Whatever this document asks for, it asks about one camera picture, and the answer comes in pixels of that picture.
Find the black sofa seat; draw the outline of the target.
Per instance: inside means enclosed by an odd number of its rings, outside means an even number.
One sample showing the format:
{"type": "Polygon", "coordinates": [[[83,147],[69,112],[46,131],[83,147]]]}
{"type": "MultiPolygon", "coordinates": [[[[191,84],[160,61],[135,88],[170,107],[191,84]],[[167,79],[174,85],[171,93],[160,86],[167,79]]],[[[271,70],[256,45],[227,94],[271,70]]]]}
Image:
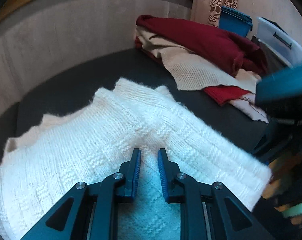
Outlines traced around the black sofa seat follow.
{"type": "Polygon", "coordinates": [[[267,127],[265,122],[251,120],[230,104],[218,105],[205,92],[178,90],[163,66],[146,53],[130,49],[66,70],[5,111],[0,117],[0,163],[9,137],[20,137],[38,125],[44,114],[65,116],[78,111],[89,104],[99,88],[112,90],[121,77],[151,88],[165,85],[176,101],[246,152],[252,152],[267,127]]]}

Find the white knitted sweater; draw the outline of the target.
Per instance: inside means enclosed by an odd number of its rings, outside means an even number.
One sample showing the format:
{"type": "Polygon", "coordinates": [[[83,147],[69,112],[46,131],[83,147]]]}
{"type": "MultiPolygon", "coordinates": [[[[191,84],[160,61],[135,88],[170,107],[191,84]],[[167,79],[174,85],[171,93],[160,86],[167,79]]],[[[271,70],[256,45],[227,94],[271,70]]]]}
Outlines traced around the white knitted sweater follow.
{"type": "Polygon", "coordinates": [[[165,86],[152,89],[119,79],[99,89],[71,115],[46,114],[38,126],[9,138],[0,164],[0,235],[20,239],[75,183],[102,181],[141,150],[137,197],[122,207],[119,239],[178,239],[180,207],[162,195],[157,153],[197,181],[224,183],[253,210],[270,168],[236,147],[165,86]]]}

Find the beige ribbed sweater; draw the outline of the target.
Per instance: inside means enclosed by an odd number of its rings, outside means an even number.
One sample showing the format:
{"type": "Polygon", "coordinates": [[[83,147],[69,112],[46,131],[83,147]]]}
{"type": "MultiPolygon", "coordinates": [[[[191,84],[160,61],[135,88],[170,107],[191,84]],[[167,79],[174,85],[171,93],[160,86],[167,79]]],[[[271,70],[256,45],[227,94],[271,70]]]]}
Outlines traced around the beige ribbed sweater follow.
{"type": "Polygon", "coordinates": [[[261,77],[251,71],[239,69],[235,77],[216,65],[174,42],[136,27],[136,36],[142,48],[159,60],[173,76],[179,90],[201,90],[207,87],[235,86],[255,93],[261,77]]]}

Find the dark red sweater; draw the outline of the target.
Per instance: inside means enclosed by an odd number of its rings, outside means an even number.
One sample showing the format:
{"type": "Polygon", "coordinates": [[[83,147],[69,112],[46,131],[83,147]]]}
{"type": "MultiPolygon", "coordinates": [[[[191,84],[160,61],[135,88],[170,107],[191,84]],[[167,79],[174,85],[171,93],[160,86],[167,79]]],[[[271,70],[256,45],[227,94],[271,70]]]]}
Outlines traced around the dark red sweater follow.
{"type": "MultiPolygon", "coordinates": [[[[136,27],[142,27],[159,37],[183,46],[232,77],[235,77],[235,72],[239,69],[254,72],[260,77],[267,73],[267,60],[263,50],[249,39],[230,31],[193,21],[150,15],[139,16],[136,27]]],[[[142,48],[142,43],[137,36],[136,45],[142,48]]],[[[219,85],[207,88],[210,94],[215,94],[231,87],[235,86],[219,85]]],[[[241,94],[249,93],[247,90],[239,89],[241,94]]]]}

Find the blue storage box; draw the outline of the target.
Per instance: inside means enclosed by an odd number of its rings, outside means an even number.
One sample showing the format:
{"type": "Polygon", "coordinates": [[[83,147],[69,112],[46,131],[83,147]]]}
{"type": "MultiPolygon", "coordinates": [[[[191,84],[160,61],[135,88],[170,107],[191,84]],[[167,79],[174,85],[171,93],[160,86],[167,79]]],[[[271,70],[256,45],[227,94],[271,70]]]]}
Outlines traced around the blue storage box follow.
{"type": "Polygon", "coordinates": [[[219,28],[247,37],[253,30],[253,21],[250,16],[229,7],[221,7],[219,28]]]}

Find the pink garment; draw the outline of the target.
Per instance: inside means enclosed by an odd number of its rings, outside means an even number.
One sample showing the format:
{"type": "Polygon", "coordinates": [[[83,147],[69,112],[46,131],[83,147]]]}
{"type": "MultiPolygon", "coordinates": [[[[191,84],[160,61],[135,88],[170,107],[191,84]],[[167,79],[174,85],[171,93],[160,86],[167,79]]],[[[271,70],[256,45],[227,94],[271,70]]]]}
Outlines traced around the pink garment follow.
{"type": "Polygon", "coordinates": [[[266,112],[255,106],[255,94],[247,93],[238,99],[230,100],[229,103],[253,121],[269,123],[266,112]]]}

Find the clear plastic storage box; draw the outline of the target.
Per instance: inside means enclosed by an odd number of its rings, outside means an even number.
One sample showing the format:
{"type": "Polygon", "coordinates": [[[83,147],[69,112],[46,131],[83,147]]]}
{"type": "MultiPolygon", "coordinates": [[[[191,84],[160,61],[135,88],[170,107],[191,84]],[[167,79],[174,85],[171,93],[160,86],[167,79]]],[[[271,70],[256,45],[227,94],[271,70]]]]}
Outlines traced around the clear plastic storage box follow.
{"type": "Polygon", "coordinates": [[[302,46],[268,20],[258,17],[257,39],[289,67],[302,64],[302,46]]]}

